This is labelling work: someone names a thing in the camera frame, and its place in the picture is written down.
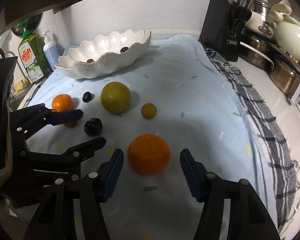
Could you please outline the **small brown longan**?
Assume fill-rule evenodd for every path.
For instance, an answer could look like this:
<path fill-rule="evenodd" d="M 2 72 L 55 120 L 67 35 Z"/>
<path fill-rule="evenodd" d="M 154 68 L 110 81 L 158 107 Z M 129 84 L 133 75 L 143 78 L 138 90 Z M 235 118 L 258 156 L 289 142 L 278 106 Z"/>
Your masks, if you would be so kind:
<path fill-rule="evenodd" d="M 152 103 L 146 103 L 141 108 L 141 114 L 147 120 L 153 119 L 157 114 L 157 108 Z"/>

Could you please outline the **black knife block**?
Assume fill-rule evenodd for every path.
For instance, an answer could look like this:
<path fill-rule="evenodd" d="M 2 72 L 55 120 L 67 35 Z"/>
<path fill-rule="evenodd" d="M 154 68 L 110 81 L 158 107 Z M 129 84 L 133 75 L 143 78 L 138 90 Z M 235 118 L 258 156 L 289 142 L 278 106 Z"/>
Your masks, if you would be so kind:
<path fill-rule="evenodd" d="M 241 32 L 252 12 L 227 0 L 210 0 L 199 42 L 217 51 L 226 61 L 236 62 Z"/>

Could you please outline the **dark plum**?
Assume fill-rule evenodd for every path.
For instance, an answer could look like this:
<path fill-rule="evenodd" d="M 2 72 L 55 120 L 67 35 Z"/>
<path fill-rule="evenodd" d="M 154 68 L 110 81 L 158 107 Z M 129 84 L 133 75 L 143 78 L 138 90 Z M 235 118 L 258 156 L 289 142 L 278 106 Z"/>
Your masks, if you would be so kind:
<path fill-rule="evenodd" d="M 99 118 L 91 118 L 84 125 L 84 131 L 89 136 L 99 136 L 102 130 L 103 124 Z"/>

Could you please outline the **light blue cloth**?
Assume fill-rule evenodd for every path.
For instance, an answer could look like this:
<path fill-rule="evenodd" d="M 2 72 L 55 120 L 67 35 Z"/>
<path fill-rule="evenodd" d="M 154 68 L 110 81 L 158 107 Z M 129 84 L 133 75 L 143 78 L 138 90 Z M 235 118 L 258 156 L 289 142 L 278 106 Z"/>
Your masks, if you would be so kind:
<path fill-rule="evenodd" d="M 101 103 L 105 85 L 120 82 L 131 92 L 129 108 L 111 114 Z M 85 103 L 82 96 L 93 99 Z M 164 139 L 171 152 L 163 172 L 142 176 L 125 160 L 113 196 L 102 205 L 112 239 L 193 239 L 202 204 L 190 193 L 180 166 L 180 152 L 190 150 L 196 161 L 221 178 L 250 181 L 272 219 L 277 218 L 273 181 L 261 142 L 230 82 L 211 63 L 202 45 L 190 35 L 152 41 L 143 57 L 109 77 L 73 80 L 59 70 L 31 101 L 51 107 L 59 94 L 74 98 L 83 118 L 73 128 L 46 126 L 28 140 L 33 152 L 63 153 L 89 139 L 84 124 L 99 118 L 107 143 L 82 164 L 82 174 L 95 171 L 116 148 L 123 151 L 143 134 Z M 141 108 L 157 108 L 147 120 Z"/>

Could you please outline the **yellow-brown spotted small fruit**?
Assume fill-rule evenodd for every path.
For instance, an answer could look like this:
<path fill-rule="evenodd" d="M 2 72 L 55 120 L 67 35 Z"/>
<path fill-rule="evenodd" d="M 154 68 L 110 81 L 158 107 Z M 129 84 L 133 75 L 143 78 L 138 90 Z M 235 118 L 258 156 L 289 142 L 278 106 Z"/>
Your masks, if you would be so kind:
<path fill-rule="evenodd" d="M 77 125 L 77 121 L 72 121 L 64 124 L 65 127 L 69 127 L 69 128 L 75 127 L 76 125 Z"/>

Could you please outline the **dark purple grape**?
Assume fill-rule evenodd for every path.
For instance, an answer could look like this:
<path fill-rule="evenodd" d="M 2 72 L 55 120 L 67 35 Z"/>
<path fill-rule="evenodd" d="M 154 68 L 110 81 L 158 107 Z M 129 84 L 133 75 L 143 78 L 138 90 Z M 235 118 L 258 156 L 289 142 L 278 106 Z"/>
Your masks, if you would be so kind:
<path fill-rule="evenodd" d="M 123 47 L 120 50 L 120 53 L 125 53 L 129 48 L 128 47 Z"/>

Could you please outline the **green dish soap bottle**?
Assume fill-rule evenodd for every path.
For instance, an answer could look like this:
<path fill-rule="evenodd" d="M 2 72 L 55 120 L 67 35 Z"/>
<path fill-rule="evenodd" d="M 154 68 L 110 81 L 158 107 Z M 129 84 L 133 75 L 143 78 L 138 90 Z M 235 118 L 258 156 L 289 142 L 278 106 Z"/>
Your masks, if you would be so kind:
<path fill-rule="evenodd" d="M 44 41 L 42 37 L 27 30 L 26 26 L 26 21 L 17 26 L 23 30 L 23 39 L 18 46 L 18 52 L 30 80 L 37 84 L 49 76 L 52 69 L 43 51 Z"/>

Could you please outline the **large green citrus fruit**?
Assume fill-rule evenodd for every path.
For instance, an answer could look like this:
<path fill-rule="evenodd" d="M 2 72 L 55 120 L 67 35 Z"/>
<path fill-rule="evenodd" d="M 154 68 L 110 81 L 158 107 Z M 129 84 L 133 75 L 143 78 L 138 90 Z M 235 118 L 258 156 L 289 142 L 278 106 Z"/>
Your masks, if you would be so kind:
<path fill-rule="evenodd" d="M 104 86 L 101 92 L 103 108 L 111 114 L 124 113 L 130 106 L 131 92 L 120 82 L 111 82 Z"/>

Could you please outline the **orange tangerine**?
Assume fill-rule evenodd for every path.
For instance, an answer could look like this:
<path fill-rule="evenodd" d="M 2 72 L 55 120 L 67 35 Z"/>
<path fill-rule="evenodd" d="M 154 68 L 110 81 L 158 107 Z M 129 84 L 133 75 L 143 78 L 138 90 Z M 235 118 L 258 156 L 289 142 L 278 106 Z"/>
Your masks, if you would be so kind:
<path fill-rule="evenodd" d="M 144 134 L 130 143 L 127 156 L 133 171 L 140 175 L 153 175 L 167 167 L 171 152 L 164 139 L 155 134 Z"/>
<path fill-rule="evenodd" d="M 59 94 L 53 98 L 51 107 L 57 112 L 71 111 L 74 109 L 74 101 L 68 94 Z"/>

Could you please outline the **stainless steel pot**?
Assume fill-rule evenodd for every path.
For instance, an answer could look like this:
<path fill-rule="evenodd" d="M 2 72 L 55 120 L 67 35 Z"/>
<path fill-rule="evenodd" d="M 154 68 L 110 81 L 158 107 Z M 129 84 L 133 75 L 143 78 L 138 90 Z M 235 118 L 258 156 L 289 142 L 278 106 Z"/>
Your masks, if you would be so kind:
<path fill-rule="evenodd" d="M 239 56 L 256 68 L 271 72 L 274 62 L 270 55 L 271 47 L 254 35 L 241 34 Z"/>

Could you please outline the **white scalloped ceramic bowl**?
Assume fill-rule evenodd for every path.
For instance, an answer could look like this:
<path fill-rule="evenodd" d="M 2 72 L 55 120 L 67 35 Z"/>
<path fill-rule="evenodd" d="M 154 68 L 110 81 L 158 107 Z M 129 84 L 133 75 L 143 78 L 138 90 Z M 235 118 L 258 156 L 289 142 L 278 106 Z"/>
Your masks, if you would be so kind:
<path fill-rule="evenodd" d="M 150 31 L 143 29 L 98 35 L 92 41 L 82 41 L 77 48 L 69 48 L 65 56 L 59 57 L 56 68 L 72 79 L 108 76 L 142 57 L 149 48 L 151 35 Z M 120 53 L 123 47 L 129 49 Z M 88 59 L 93 59 L 93 63 L 87 63 Z"/>

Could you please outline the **small dark blueberry grape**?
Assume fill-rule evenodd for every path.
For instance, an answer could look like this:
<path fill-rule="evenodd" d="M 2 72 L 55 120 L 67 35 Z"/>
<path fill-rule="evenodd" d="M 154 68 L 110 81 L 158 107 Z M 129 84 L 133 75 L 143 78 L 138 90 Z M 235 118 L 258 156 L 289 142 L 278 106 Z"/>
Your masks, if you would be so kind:
<path fill-rule="evenodd" d="M 85 103 L 90 102 L 93 99 L 93 95 L 90 92 L 85 92 L 82 96 L 82 101 Z"/>

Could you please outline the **blue white pump bottle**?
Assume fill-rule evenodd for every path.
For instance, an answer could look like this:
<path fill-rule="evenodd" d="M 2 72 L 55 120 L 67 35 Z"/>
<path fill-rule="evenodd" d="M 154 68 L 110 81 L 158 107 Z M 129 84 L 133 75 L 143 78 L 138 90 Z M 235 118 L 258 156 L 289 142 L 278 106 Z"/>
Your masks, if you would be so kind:
<path fill-rule="evenodd" d="M 52 71 L 56 70 L 56 64 L 59 63 L 60 53 L 57 48 L 57 44 L 55 41 L 51 40 L 48 36 L 49 31 L 45 31 L 44 35 L 44 47 L 43 51 L 47 58 L 47 61 L 52 69 Z"/>

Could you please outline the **cream ceramic pot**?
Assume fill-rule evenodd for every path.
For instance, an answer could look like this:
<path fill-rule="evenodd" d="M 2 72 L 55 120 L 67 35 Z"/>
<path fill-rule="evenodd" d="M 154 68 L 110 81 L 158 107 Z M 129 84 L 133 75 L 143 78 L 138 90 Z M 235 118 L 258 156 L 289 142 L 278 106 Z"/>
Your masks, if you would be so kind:
<path fill-rule="evenodd" d="M 277 44 L 300 63 L 300 23 L 291 16 L 291 13 L 291 7 L 277 3 L 268 11 L 266 23 L 276 23 Z"/>

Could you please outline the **checkered dish towel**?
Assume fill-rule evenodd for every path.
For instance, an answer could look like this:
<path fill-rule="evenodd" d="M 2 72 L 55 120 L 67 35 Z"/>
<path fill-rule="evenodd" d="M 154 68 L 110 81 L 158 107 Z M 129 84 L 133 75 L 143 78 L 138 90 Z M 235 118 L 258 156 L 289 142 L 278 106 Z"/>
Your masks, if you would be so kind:
<path fill-rule="evenodd" d="M 215 50 L 203 46 L 216 69 L 231 83 L 241 102 L 253 132 L 261 141 L 270 177 L 273 181 L 279 234 L 293 220 L 290 212 L 300 184 L 296 176 L 298 162 L 291 159 L 290 149 L 281 128 L 258 91 L 241 73 Z"/>

